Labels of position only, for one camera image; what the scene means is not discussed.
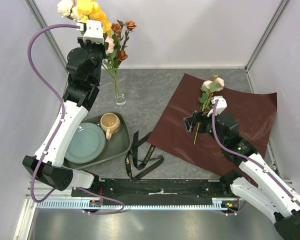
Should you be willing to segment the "yellow rose stem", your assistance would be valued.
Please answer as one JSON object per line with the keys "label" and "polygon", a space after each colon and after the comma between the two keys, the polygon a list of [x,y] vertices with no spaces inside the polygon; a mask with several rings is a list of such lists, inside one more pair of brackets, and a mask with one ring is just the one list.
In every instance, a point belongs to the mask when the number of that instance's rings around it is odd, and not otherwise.
{"label": "yellow rose stem", "polygon": [[112,23],[95,0],[78,0],[71,9],[70,17],[78,23],[86,23],[87,20],[100,21],[103,33],[112,36]]}

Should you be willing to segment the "orange rose stem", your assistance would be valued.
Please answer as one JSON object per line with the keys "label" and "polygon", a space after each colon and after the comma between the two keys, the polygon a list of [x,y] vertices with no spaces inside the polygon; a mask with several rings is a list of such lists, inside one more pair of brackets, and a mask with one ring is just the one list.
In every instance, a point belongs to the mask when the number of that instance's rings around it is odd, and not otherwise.
{"label": "orange rose stem", "polygon": [[117,23],[113,23],[111,26],[111,30],[113,31],[112,38],[117,48],[118,70],[121,63],[128,58],[128,54],[126,53],[127,42],[130,39],[130,34],[136,27],[137,25],[133,20],[126,22],[117,20]]}

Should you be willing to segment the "white peony stem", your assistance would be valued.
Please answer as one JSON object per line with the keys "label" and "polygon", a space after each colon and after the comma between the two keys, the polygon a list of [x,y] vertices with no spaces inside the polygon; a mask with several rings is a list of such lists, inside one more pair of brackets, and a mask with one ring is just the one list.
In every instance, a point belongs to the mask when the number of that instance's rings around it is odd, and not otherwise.
{"label": "white peony stem", "polygon": [[78,13],[75,0],[61,0],[57,4],[57,12],[62,18],[67,18],[76,22],[82,21],[82,17]]}

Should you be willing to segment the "red wrapping paper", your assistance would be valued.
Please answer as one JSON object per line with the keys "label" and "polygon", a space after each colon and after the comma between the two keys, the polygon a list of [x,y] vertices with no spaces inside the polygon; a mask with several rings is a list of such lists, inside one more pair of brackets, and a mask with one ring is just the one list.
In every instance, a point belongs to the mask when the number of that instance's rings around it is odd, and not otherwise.
{"label": "red wrapping paper", "polygon": [[[207,133],[187,132],[183,122],[200,107],[200,87],[204,81],[187,73],[177,78],[173,93],[158,119],[148,143],[171,155],[159,174],[162,179],[217,179],[231,170],[252,178],[228,161],[216,141]],[[277,94],[253,94],[235,90],[230,82],[218,92],[227,102],[225,113],[235,117],[239,133],[265,157],[277,114]]]}

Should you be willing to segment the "small pink peony stem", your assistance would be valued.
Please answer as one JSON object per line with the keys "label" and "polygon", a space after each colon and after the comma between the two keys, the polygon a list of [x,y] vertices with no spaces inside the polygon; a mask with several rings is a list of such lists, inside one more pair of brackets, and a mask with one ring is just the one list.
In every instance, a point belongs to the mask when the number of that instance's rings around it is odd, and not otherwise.
{"label": "small pink peony stem", "polygon": [[210,101],[215,92],[221,91],[225,87],[225,82],[218,74],[213,75],[213,80],[206,80],[200,87],[202,91],[198,101],[201,103],[200,110],[205,111],[210,109]]}

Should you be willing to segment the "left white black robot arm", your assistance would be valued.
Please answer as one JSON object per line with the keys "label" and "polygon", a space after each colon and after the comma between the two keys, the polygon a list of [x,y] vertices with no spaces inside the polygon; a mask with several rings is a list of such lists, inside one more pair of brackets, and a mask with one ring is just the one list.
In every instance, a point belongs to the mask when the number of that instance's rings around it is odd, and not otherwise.
{"label": "left white black robot arm", "polygon": [[50,132],[33,156],[22,164],[41,183],[56,190],[81,187],[89,197],[96,196],[100,185],[91,173],[63,167],[66,150],[82,120],[91,110],[101,80],[106,57],[104,39],[78,37],[79,47],[67,55],[68,86],[61,98],[62,107]]}

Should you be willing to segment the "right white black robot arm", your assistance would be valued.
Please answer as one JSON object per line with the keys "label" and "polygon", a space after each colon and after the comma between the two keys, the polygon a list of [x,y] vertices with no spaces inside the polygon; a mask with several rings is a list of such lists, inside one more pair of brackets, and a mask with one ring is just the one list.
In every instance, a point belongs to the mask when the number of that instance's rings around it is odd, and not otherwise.
{"label": "right white black robot arm", "polygon": [[289,187],[256,148],[240,135],[235,117],[194,111],[183,122],[188,132],[199,124],[198,132],[214,138],[225,158],[257,183],[257,186],[252,185],[232,170],[220,178],[220,193],[225,197],[234,194],[250,203],[273,223],[284,240],[300,240],[300,194]]}

